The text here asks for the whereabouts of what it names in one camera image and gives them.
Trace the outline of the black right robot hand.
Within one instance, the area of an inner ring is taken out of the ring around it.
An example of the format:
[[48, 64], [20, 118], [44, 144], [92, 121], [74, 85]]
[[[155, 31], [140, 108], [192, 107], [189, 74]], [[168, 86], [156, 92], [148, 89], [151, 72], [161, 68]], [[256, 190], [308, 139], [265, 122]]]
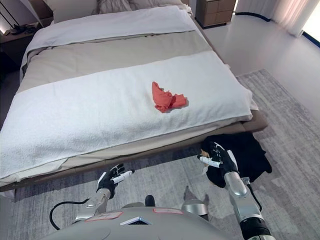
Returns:
[[220, 169], [222, 176], [226, 173], [238, 173], [238, 165], [231, 150], [224, 149], [217, 142], [210, 142], [210, 157], [198, 155], [197, 158], [204, 164]]

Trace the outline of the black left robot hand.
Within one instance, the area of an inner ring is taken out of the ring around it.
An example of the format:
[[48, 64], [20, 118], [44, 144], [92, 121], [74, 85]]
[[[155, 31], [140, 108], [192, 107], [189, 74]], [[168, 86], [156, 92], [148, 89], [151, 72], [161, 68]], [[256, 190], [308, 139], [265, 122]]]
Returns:
[[97, 192], [100, 189], [107, 189], [110, 191], [109, 199], [112, 199], [115, 195], [115, 189], [120, 182], [123, 182], [125, 179], [129, 178], [135, 173], [134, 169], [125, 171], [124, 164], [118, 164], [112, 167], [108, 172], [103, 172], [97, 182]]

